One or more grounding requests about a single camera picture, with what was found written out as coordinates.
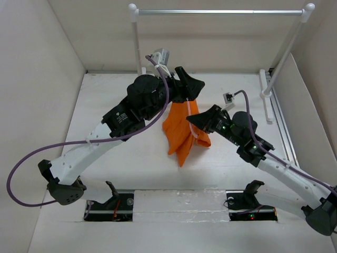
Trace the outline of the orange trousers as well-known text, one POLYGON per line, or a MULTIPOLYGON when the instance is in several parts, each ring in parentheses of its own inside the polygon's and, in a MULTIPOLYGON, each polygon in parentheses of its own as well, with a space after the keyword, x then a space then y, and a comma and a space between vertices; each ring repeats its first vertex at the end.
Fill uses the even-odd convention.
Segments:
POLYGON ((177 163, 182 167, 194 144, 209 148, 209 135, 187 121, 186 117, 199 113, 197 101, 172 103, 162 127, 169 144, 167 154, 176 154, 177 163))

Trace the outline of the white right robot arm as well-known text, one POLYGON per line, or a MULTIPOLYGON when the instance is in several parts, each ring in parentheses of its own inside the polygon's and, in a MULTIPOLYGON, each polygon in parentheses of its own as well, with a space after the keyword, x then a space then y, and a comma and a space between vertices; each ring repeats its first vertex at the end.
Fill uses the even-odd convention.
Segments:
POLYGON ((186 119, 199 130, 215 132, 233 143, 242 160, 295 192, 294 196, 289 196, 273 190, 263 181, 253 180, 246 185, 238 200, 228 201, 231 210, 241 210, 244 215, 260 206, 274 206, 304 219, 321 235, 336 233, 336 188, 275 155, 273 145, 255 133, 257 123, 249 111, 238 111, 229 116, 226 109, 214 105, 186 119))

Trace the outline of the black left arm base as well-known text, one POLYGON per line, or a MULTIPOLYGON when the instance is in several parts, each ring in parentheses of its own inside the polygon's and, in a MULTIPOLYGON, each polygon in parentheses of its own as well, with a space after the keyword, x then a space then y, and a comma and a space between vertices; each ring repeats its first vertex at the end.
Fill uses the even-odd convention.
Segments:
POLYGON ((118 192, 110 181, 106 181, 105 184, 110 189, 110 198, 104 203, 88 200, 83 217, 84 221, 133 221, 134 190, 118 192))

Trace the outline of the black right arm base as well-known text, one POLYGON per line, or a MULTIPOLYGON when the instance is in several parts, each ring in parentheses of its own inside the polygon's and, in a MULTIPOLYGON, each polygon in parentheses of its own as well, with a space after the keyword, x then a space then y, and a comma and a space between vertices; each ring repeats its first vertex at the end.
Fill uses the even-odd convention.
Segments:
POLYGON ((261 205, 255 195, 264 182, 253 180, 244 190, 226 190, 223 206, 229 211, 230 221, 278 221, 276 209, 261 205))

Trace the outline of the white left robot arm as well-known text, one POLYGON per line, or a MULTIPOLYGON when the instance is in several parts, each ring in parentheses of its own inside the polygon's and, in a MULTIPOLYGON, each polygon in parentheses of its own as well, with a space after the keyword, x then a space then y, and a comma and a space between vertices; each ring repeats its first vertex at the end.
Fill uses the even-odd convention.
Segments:
POLYGON ((134 133, 148 129, 145 122, 153 122, 169 103, 183 103, 198 97, 205 83, 189 76, 181 66, 175 71, 178 79, 150 74, 138 76, 127 87, 126 97, 103 116, 84 143, 57 159, 42 160, 38 164, 56 202, 66 206, 86 198, 106 209, 116 206, 118 194, 111 182, 104 182, 102 190, 88 189, 80 175, 107 151, 126 142, 134 133))

